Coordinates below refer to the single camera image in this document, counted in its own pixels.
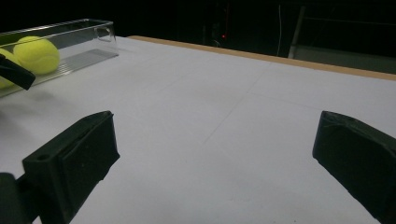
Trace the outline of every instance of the white table surface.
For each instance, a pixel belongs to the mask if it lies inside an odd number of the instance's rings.
[[[117,44],[116,58],[0,98],[0,172],[19,177],[27,155],[110,110],[120,159],[72,223],[379,223],[312,149],[322,110],[396,136],[395,81]]]

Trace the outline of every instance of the clear plastic container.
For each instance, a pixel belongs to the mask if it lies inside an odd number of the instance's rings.
[[[21,38],[26,36],[37,38],[21,42]],[[38,70],[36,74],[35,69],[22,64],[22,67],[35,75],[32,86],[119,55],[113,22],[92,19],[67,21],[2,33],[0,34],[0,49],[16,55],[17,52],[14,52],[14,49],[18,45],[38,43],[43,39],[56,47],[59,52],[59,62],[54,69],[45,74],[41,72],[38,74]],[[7,83],[4,79],[0,80],[0,97],[20,90],[23,88]]]

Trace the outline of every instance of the black object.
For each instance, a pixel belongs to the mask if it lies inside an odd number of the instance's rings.
[[[322,111],[313,157],[378,221],[396,223],[396,139]]]
[[[23,159],[25,174],[0,173],[0,223],[67,224],[120,157],[113,114],[80,119]]]
[[[10,61],[3,54],[0,54],[0,77],[10,80],[25,90],[29,90],[35,81],[33,73]]]

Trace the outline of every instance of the dark background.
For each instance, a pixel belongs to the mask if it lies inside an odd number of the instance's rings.
[[[8,1],[4,8],[14,16],[3,18],[0,32],[98,19],[114,21],[118,36],[144,35],[287,57],[301,7],[305,14],[298,44],[396,57],[396,6],[391,1],[81,0],[50,6]]]

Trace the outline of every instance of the yellow-green tennis ball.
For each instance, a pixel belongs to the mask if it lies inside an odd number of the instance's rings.
[[[21,65],[17,58],[8,50],[6,49],[0,49],[0,54],[3,54],[7,59],[9,59],[10,61],[16,63],[17,65]],[[9,81],[6,78],[0,77],[0,89],[3,89],[5,87],[10,87],[14,85],[14,83],[12,83],[11,81]]]
[[[35,75],[55,71],[60,61],[59,50],[55,45],[48,39],[39,39],[38,36],[21,38],[13,52],[21,66]]]

